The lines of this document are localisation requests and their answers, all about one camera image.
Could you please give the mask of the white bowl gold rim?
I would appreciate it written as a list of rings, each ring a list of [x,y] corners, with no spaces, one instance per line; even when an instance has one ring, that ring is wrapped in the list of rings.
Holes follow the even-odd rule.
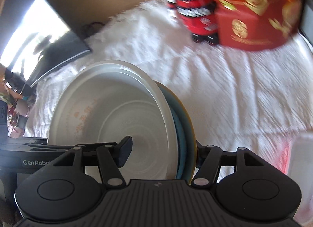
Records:
[[[165,94],[171,94],[174,97],[176,97],[180,104],[183,106],[183,111],[185,112],[185,132],[187,135],[187,165],[185,167],[185,173],[187,175],[186,182],[189,184],[191,183],[196,168],[196,154],[197,154],[196,136],[192,125],[192,121],[185,106],[183,105],[181,100],[175,95],[175,93],[173,93],[172,90],[170,90],[165,85],[159,82],[156,82],[156,84],[164,96]]]

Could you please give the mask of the white bowl orange pattern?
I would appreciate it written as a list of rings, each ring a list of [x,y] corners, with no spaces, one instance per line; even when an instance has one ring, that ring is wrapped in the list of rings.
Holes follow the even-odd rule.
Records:
[[[120,142],[126,136],[132,137],[133,149],[121,168],[125,180],[176,177],[176,128],[156,82],[125,61],[85,68],[56,104],[48,144]]]

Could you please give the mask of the blue ceramic bowl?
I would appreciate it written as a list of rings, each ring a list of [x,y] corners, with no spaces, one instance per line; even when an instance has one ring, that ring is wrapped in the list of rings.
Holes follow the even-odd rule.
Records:
[[[170,111],[176,128],[178,144],[178,168],[176,179],[187,180],[185,167],[187,165],[187,135],[185,132],[185,112],[183,106],[171,94],[165,94],[165,99],[170,107]]]

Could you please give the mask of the white textured tablecloth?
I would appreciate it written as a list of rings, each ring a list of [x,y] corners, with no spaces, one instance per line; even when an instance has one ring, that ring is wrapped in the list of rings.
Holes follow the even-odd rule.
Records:
[[[112,59],[172,90],[201,143],[247,147],[282,172],[296,135],[312,130],[312,52],[300,34],[260,52],[194,43],[168,19],[165,1],[151,0],[114,16],[86,42],[91,54],[38,83],[27,137],[48,135],[58,98],[78,72]]]

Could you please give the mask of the clear plastic container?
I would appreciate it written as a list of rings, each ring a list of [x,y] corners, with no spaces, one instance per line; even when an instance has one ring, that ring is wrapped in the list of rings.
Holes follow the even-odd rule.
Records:
[[[294,219],[303,226],[312,224],[312,132],[299,134],[292,143],[287,174],[302,192]]]

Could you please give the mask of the panda figurine red shirt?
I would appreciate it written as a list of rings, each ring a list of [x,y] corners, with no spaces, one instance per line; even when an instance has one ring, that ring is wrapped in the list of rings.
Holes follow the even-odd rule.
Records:
[[[194,42],[219,44],[218,23],[214,15],[214,0],[166,0],[169,17],[181,20],[191,32]]]

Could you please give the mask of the red quail eggs bag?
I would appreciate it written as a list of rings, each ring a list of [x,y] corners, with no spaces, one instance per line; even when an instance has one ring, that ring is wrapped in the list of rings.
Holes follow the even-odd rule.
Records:
[[[222,46],[247,51],[287,42],[300,23],[303,0],[214,0]]]

